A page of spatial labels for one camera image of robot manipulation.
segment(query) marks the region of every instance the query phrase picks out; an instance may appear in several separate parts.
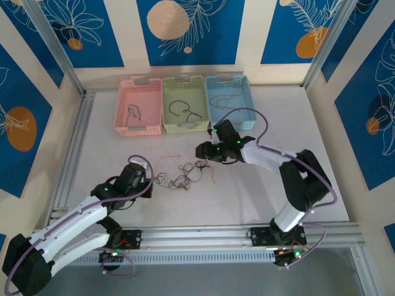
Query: robotic arm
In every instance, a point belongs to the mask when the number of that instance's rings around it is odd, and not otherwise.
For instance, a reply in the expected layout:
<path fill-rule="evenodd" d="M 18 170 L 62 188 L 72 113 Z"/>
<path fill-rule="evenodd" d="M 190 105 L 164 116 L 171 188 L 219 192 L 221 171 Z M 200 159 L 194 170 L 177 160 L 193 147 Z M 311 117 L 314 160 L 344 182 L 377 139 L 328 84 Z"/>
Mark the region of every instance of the robotic arm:
<path fill-rule="evenodd" d="M 97 185 L 90 196 L 56 223 L 28 238 L 22 234 L 15 236 L 8 246 L 3 272 L 10 276 L 22 255 L 31 249 L 15 270 L 12 282 L 24 296 L 37 294 L 59 270 L 78 257 L 100 247 L 117 246 L 122 227 L 108 215 L 122 208 L 127 199 L 105 201 L 138 194 L 148 186 L 141 197 L 152 196 L 146 164 L 129 163 L 120 176 Z"/>
<path fill-rule="evenodd" d="M 251 163 L 281 175 L 287 202 L 279 214 L 270 222 L 270 229 L 264 234 L 262 245 L 288 245 L 292 237 L 300 235 L 302 229 L 297 226 L 312 206 L 322 200 L 329 192 L 328 188 L 309 170 L 285 155 L 302 160 L 313 168 L 330 185 L 329 179 L 314 154 L 309 150 L 300 153 L 273 153 L 274 149 L 261 149 L 250 136 L 240 137 L 229 120 L 214 126 L 212 142 L 205 142 L 196 148 L 196 157 L 224 164 L 234 162 Z"/>
<path fill-rule="evenodd" d="M 280 174 L 288 201 L 268 228 L 256 229 L 260 233 L 252 245 L 290 245 L 294 237 L 299 242 L 306 241 L 298 223 L 329 190 L 322 180 L 295 160 L 315 170 L 330 187 L 326 174 L 311 151 L 273 153 L 277 150 L 261 149 L 253 140 L 250 136 L 240 138 L 230 121 L 224 120 L 214 126 L 213 141 L 196 148 L 196 157 L 224 164 L 251 163 Z M 294 160 L 285 155 L 292 155 Z M 140 197 L 152 196 L 152 180 L 146 178 L 146 163 L 131 162 L 120 176 L 97 185 L 90 196 L 56 223 L 28 238 L 22 234 L 15 236 L 8 246 L 3 272 L 24 296 L 37 294 L 59 270 L 78 257 L 100 247 L 116 247 L 122 227 L 109 215 L 142 191 L 145 192 Z"/>

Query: floral wall pattern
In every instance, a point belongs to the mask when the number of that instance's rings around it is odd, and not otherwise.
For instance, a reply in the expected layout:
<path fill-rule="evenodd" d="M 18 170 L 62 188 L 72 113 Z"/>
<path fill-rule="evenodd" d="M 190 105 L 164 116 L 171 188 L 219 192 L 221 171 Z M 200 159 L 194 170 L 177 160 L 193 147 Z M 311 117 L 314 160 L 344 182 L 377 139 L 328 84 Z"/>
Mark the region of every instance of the floral wall pattern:
<path fill-rule="evenodd" d="M 369 189 L 395 176 L 395 22 L 335 101 Z"/>

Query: white table surface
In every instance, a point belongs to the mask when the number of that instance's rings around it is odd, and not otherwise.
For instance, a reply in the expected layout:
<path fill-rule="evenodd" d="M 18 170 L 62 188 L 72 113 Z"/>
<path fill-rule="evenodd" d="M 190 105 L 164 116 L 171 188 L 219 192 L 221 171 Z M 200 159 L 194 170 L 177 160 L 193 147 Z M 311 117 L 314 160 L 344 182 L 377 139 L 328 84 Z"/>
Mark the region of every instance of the white table surface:
<path fill-rule="evenodd" d="M 339 193 L 304 88 L 253 86 L 251 91 L 256 109 L 269 121 L 269 130 L 262 143 L 289 151 L 313 151 Z M 96 94 L 75 183 L 67 202 L 69 208 L 76 207 L 97 184 L 119 175 L 129 155 L 143 155 L 155 165 L 163 155 L 180 154 L 180 159 L 165 158 L 158 167 L 175 178 L 179 175 L 180 164 L 197 160 L 194 156 L 196 146 L 209 141 L 209 135 L 204 131 L 167 134 L 163 130 L 158 136 L 123 138 L 113 127 L 117 95 L 117 91 Z M 257 118 L 254 128 L 241 135 L 256 137 L 263 128 L 263 120 Z M 200 182 L 192 183 L 188 191 L 154 186 L 151 199 L 138 199 L 129 210 L 114 212 L 111 217 L 123 227 L 268 223 L 285 204 L 280 175 L 243 163 L 230 166 L 210 164 L 215 169 L 216 184 L 207 168 Z M 331 199 L 328 194 L 322 202 Z M 341 197 L 336 205 L 320 208 L 307 219 L 348 220 Z"/>

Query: purple cable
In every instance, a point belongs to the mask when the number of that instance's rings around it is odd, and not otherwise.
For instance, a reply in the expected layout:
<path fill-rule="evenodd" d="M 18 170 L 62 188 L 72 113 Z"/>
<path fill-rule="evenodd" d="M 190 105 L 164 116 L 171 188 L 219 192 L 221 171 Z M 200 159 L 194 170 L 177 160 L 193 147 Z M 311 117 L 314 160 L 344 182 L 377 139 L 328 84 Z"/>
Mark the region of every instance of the purple cable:
<path fill-rule="evenodd" d="M 265 134 L 265 133 L 267 132 L 267 130 L 268 130 L 268 120 L 267 120 L 267 118 L 265 117 L 265 115 L 263 115 L 262 113 L 260 113 L 258 110 L 255 110 L 255 109 L 252 109 L 252 108 L 245 108 L 245 107 L 233 109 L 233 110 L 229 111 L 227 114 L 225 114 L 225 116 L 222 117 L 218 122 L 221 122 L 221 121 L 224 120 L 227 116 L 229 116 L 229 114 L 231 114 L 231 113 L 233 113 L 233 112 L 235 112 L 235 111 L 238 111 L 238 110 L 250 110 L 250 111 L 253 111 L 253 112 L 259 114 L 259 115 L 264 119 L 265 124 L 266 124 L 266 127 L 265 127 L 265 129 L 264 129 L 264 132 L 263 132 L 262 134 L 260 134 L 259 137 L 257 138 L 257 146 L 258 146 L 259 148 L 265 149 L 265 150 L 267 150 L 267 151 L 271 151 L 271 152 L 276 153 L 276 154 L 280 154 L 280 155 L 285 156 L 285 157 L 287 157 L 287 158 L 289 158 L 289 159 L 291 159 L 291 160 L 294 160 L 295 162 L 297 162 L 297 163 L 299 163 L 300 165 L 304 166 L 304 167 L 305 167 L 306 169 L 308 169 L 314 176 L 316 176 L 316 177 L 326 186 L 326 188 L 328 188 L 328 190 L 331 192 L 331 194 L 333 195 L 333 200 L 332 200 L 331 202 L 325 202 L 325 203 L 321 203 L 321 204 L 319 204 L 319 205 L 313 206 L 313 207 L 310 208 L 310 212 L 311 212 L 313 209 L 315 209 L 315 208 L 324 207 L 324 206 L 326 206 L 326 205 L 333 205 L 333 204 L 335 204 L 335 203 L 338 201 L 338 195 L 337 195 L 336 192 L 333 190 L 331 184 L 329 184 L 329 182 L 328 182 L 327 180 L 325 180 L 325 178 L 324 178 L 323 176 L 321 176 L 321 175 L 319 174 L 319 172 L 317 172 L 317 171 L 316 171 L 315 169 L 313 169 L 311 166 L 309 166 L 308 164 L 306 164 L 306 163 L 303 162 L 302 160 L 300 160 L 300 159 L 298 159 L 298 158 L 296 158 L 296 157 L 294 157 L 294 156 L 292 156 L 292 155 L 290 155 L 290 154 L 282 153 L 282 151 L 280 151 L 280 150 L 278 150 L 278 149 L 274 149 L 274 148 L 271 148 L 271 147 L 259 145 L 260 139 L 264 136 L 264 134 Z M 304 216 L 301 218 L 301 221 L 306 217 L 307 213 L 308 213 L 308 212 L 306 212 L 306 213 L 304 214 Z M 289 267 L 293 266 L 295 263 L 299 262 L 301 259 L 303 259 L 304 257 L 306 257 L 308 254 L 310 254 L 311 252 L 313 252 L 313 251 L 318 247 L 318 245 L 321 244 L 321 242 L 322 242 L 322 241 L 324 240 L 324 238 L 325 238 L 326 231 L 325 231 L 325 228 L 324 228 L 323 226 L 318 225 L 318 224 L 310 224 L 310 223 L 303 223 L 303 225 L 305 225 L 305 226 L 313 226 L 313 227 L 322 228 L 322 229 L 323 229 L 323 235 L 322 235 L 321 239 L 320 239 L 310 250 L 308 250 L 299 260 L 295 260 L 294 262 L 292 262 L 291 264 L 289 264 L 287 267 L 282 267 L 282 268 L 289 268 Z"/>
<path fill-rule="evenodd" d="M 129 256 L 126 255 L 125 253 L 121 253 L 121 252 L 118 252 L 115 249 L 110 249 L 110 248 L 97 248 L 96 251 L 107 251 L 107 252 L 111 252 L 111 253 L 116 252 L 116 253 L 120 254 L 122 257 L 124 257 L 124 259 L 128 260 L 130 262 L 130 264 L 132 265 L 132 267 L 133 267 L 133 271 L 131 273 L 128 273 L 128 274 L 111 273 L 110 271 L 107 271 L 107 270 L 104 269 L 104 261 L 106 260 L 106 259 L 104 259 L 102 261 L 102 263 L 101 263 L 101 269 L 103 270 L 103 272 L 105 272 L 105 274 L 108 274 L 109 276 L 115 276 L 117 278 L 123 278 L 123 279 L 130 278 L 130 277 L 135 275 L 136 266 L 135 266 L 133 260 L 131 258 L 129 258 Z"/>
<path fill-rule="evenodd" d="M 291 160 L 294 160 L 295 162 L 297 162 L 297 163 L 299 163 L 300 165 L 304 166 L 304 167 L 305 167 L 306 169 L 308 169 L 314 176 L 316 176 L 316 177 L 325 185 L 325 187 L 328 188 L 328 190 L 331 192 L 331 194 L 333 195 L 333 200 L 332 200 L 331 202 L 325 202 L 325 203 L 321 203 L 321 204 L 319 204 L 319 205 L 313 206 L 313 207 L 310 208 L 310 211 L 312 211 L 312 210 L 315 209 L 315 208 L 324 207 L 324 206 L 326 206 L 326 205 L 333 205 L 333 204 L 335 204 L 335 203 L 338 201 L 338 195 L 337 195 L 336 192 L 333 190 L 331 184 L 329 184 L 329 182 L 328 182 L 327 180 L 325 180 L 325 178 L 324 178 L 323 176 L 321 176 L 319 172 L 317 172 L 317 171 L 316 171 L 315 169 L 313 169 L 311 166 L 309 166 L 308 164 L 306 164 L 306 162 L 303 162 L 302 160 L 300 160 L 300 159 L 298 159 L 298 158 L 296 158 L 296 157 L 294 157 L 294 156 L 292 156 L 292 155 L 290 155 L 290 154 L 282 153 L 282 151 L 280 151 L 280 150 L 278 150 L 278 149 L 274 149 L 274 148 L 271 148 L 271 147 L 259 145 L 259 141 L 260 141 L 260 139 L 264 136 L 264 134 L 267 132 L 269 124 L 268 124 L 268 120 L 267 120 L 267 118 L 265 117 L 265 115 L 263 115 L 262 113 L 260 113 L 258 110 L 255 110 L 255 109 L 253 109 L 253 108 L 245 108 L 245 107 L 233 109 L 233 110 L 229 111 L 227 114 L 225 114 L 225 116 L 222 117 L 218 122 L 221 122 L 221 121 L 224 120 L 227 116 L 229 116 L 229 114 L 231 114 L 231 113 L 233 113 L 233 112 L 235 112 L 235 111 L 238 111 L 238 110 L 249 110 L 249 111 L 253 111 L 253 112 L 257 113 L 258 115 L 260 115 L 260 116 L 264 119 L 265 124 L 266 124 L 266 127 L 265 127 L 265 129 L 264 129 L 264 132 L 263 132 L 262 134 L 260 134 L 259 137 L 257 138 L 257 146 L 258 146 L 259 148 L 265 149 L 265 150 L 267 150 L 267 151 L 270 151 L 270 152 L 273 152 L 273 153 L 276 153 L 276 154 L 280 154 L 280 155 L 285 156 L 285 157 L 287 157 L 287 158 L 289 158 L 289 159 L 291 159 Z"/>
<path fill-rule="evenodd" d="M 325 236 L 326 236 L 325 227 L 323 227 L 322 225 L 313 224 L 313 223 L 303 223 L 303 226 L 321 228 L 321 229 L 323 230 L 322 237 L 321 237 L 320 240 L 319 240 L 310 250 L 308 250 L 301 258 L 299 258 L 299 259 L 293 261 L 292 263 L 288 264 L 287 266 L 279 267 L 278 269 L 280 269 L 280 270 L 281 270 L 281 269 L 284 269 L 284 268 L 288 269 L 288 268 L 290 268 L 291 266 L 293 266 L 294 264 L 296 264 L 296 263 L 298 263 L 299 261 L 301 261 L 304 257 L 308 256 L 308 254 L 310 254 L 311 252 L 313 252 L 313 251 L 318 247 L 318 245 L 322 243 L 323 239 L 324 239 Z"/>
<path fill-rule="evenodd" d="M 107 202 L 119 202 L 119 201 L 123 201 L 123 200 L 134 200 L 136 198 L 138 198 L 139 196 L 141 196 L 142 194 L 144 194 L 152 185 L 152 183 L 154 182 L 154 169 L 151 165 L 151 163 L 148 161 L 148 159 L 146 159 L 143 156 L 140 155 L 132 155 L 128 158 L 128 163 L 130 163 L 130 159 L 134 158 L 134 157 L 138 157 L 142 160 L 144 160 L 147 164 L 149 169 L 151 170 L 151 180 L 149 180 L 149 183 L 147 185 L 147 187 L 145 187 L 141 192 L 137 193 L 137 194 L 133 194 L 131 196 L 127 196 L 127 197 L 116 197 L 113 199 L 106 199 L 106 200 L 100 200 L 98 202 L 94 202 L 91 203 L 90 205 L 87 205 L 85 208 L 81 209 L 81 213 L 85 212 L 87 210 L 89 210 L 90 208 L 96 206 L 96 205 L 100 205 L 100 204 L 104 204 Z M 11 279 L 14 276 L 16 270 L 18 269 L 18 267 L 21 265 L 21 263 L 23 262 L 23 260 L 26 258 L 26 256 L 42 241 L 45 241 L 45 239 L 50 236 L 54 231 L 56 231 L 57 229 L 59 229 L 62 225 L 64 225 L 65 223 L 69 222 L 70 220 L 74 219 L 76 216 L 80 215 L 79 212 L 75 212 L 74 214 L 70 215 L 69 217 L 67 217 L 65 220 L 63 220 L 62 222 L 60 222 L 58 225 L 56 225 L 55 227 L 53 227 L 51 230 L 49 230 L 48 232 L 46 232 L 44 234 L 44 239 L 39 239 L 37 240 L 33 245 L 31 245 L 31 247 L 29 249 L 26 250 L 25 253 L 22 254 L 22 256 L 19 258 L 19 260 L 16 262 L 16 264 L 14 265 L 14 267 L 12 268 L 10 275 L 8 275 L 7 281 L 6 281 L 6 285 L 4 286 L 4 293 L 6 294 L 6 296 L 13 296 L 13 295 L 17 295 L 19 294 L 19 291 L 16 292 L 10 292 L 9 288 L 10 288 L 10 283 L 11 283 Z"/>

